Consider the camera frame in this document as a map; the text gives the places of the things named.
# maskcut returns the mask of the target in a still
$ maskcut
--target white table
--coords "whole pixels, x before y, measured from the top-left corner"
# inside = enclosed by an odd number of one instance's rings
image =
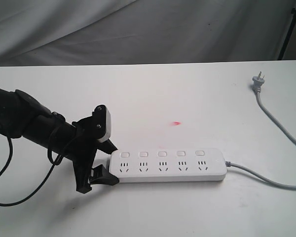
[[[119,148],[215,147],[226,160],[296,185],[296,147],[249,88],[259,71],[263,103],[296,137],[296,61],[10,67],[0,68],[0,88],[23,90],[69,122],[107,105]],[[13,142],[2,202],[25,197],[50,168],[46,149],[24,138]],[[0,169],[7,154],[0,136]],[[29,201],[0,207],[1,236],[296,236],[296,192],[231,168],[221,183],[98,185],[82,195],[64,160]]]

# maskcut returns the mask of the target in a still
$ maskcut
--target white backdrop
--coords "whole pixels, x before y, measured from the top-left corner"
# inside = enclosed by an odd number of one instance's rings
[[[0,66],[274,60],[295,5],[296,0],[1,0]]]

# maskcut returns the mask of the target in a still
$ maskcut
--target white power strip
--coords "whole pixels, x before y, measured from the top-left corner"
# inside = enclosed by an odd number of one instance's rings
[[[218,149],[117,150],[110,173],[120,183],[220,181],[227,168]]]

